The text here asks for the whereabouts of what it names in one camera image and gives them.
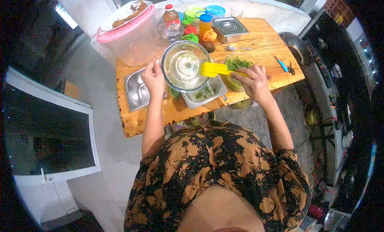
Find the stainless steel lid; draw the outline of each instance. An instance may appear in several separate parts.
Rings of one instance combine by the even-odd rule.
[[[249,34],[249,31],[236,17],[217,18],[212,20],[213,26],[223,36]]]

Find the yellow spatula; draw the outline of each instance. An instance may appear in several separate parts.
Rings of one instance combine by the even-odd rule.
[[[227,65],[225,64],[219,64],[219,63],[210,63],[210,62],[204,62],[200,67],[200,74],[202,76],[208,76],[208,77],[216,77],[217,74],[223,74],[230,76],[231,73],[237,73],[242,76],[246,76],[246,74],[236,72],[236,71],[228,71]]]

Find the small glass bowl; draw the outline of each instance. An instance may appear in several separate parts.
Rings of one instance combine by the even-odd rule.
[[[231,59],[234,59],[238,57],[239,59],[241,60],[247,60],[249,62],[252,63],[252,65],[256,64],[258,65],[258,61],[256,60],[255,57],[247,54],[247,53],[243,53],[243,52],[235,52],[235,53],[232,53],[230,55],[228,55],[225,60],[222,62],[223,64],[227,64],[227,62]],[[234,91],[234,92],[244,92],[244,87],[243,85],[240,83],[240,81],[236,80],[235,78],[233,78],[232,76],[227,76],[227,75],[220,75],[221,79],[223,80],[223,82],[225,83],[225,85],[227,86],[228,89]]]
[[[200,66],[210,62],[208,52],[192,41],[177,41],[170,45],[161,59],[161,70],[168,85],[179,92],[201,89],[209,77],[200,74]]]

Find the red bottle cap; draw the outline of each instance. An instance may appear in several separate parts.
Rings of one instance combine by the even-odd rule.
[[[188,26],[187,28],[185,28],[184,34],[189,35],[190,33],[194,33],[196,35],[196,28],[194,28],[193,26]]]

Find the white plate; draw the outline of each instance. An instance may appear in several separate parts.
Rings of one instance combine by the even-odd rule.
[[[120,19],[124,19],[124,18],[127,18],[130,14],[131,14],[131,5],[132,3],[134,3],[135,1],[130,1],[128,2],[127,4],[123,5],[120,9],[118,9],[117,11],[115,11],[114,13],[110,14],[106,19],[103,20],[103,22],[101,23],[100,25],[100,28],[103,30],[103,31],[111,31],[113,29],[116,29],[116,28],[119,28],[120,26],[116,27],[116,28],[113,28],[112,27],[112,24],[117,21],[117,20],[120,20]],[[152,2],[150,1],[143,1],[144,3],[147,4],[147,7],[139,14],[141,15],[144,11],[146,11],[151,5],[152,5]]]

